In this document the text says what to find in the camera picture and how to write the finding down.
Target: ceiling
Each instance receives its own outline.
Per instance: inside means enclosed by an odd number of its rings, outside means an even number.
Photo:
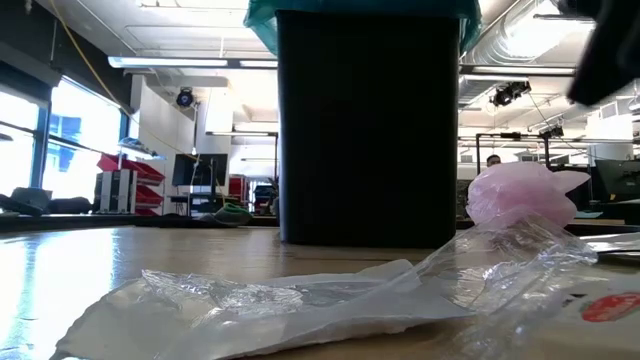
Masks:
[[[50,0],[37,0],[48,9]],[[248,0],[55,0],[68,24],[108,55],[273,58],[253,32],[243,27]],[[489,25],[514,0],[480,0],[482,22]],[[537,63],[573,65],[580,57],[588,34],[567,36]],[[167,76],[223,76],[238,101],[244,104],[246,119],[251,122],[277,122],[278,97],[276,71],[270,70],[196,70],[175,69]],[[570,108],[562,94],[569,80],[559,78],[530,79],[530,96],[505,108],[489,104],[488,91],[479,96],[459,115],[460,131],[523,131],[542,121],[532,99],[545,116]],[[196,89],[200,98],[208,91]],[[579,122],[574,123],[579,129]]]

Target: sticker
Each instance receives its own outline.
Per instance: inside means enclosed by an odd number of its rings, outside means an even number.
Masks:
[[[617,321],[640,309],[640,293],[609,295],[584,304],[580,312],[589,322]]]

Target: black monitor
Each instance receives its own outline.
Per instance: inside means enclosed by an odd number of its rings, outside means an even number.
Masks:
[[[640,199],[640,161],[596,160],[608,198],[605,202]]]
[[[196,168],[195,175],[193,167],[196,159],[200,157],[200,162]],[[173,186],[224,186],[227,178],[227,154],[200,154],[187,155],[176,154],[176,161],[173,165]],[[217,184],[212,182],[211,174],[215,174]]]

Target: wooden table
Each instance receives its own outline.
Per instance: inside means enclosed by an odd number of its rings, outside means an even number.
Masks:
[[[142,269],[216,274],[252,282],[357,272],[390,260],[418,262],[429,250],[281,244],[276,229],[108,228],[0,237],[0,359],[47,359],[87,306]],[[449,322],[404,334],[294,349],[260,359],[415,359],[435,356]]]

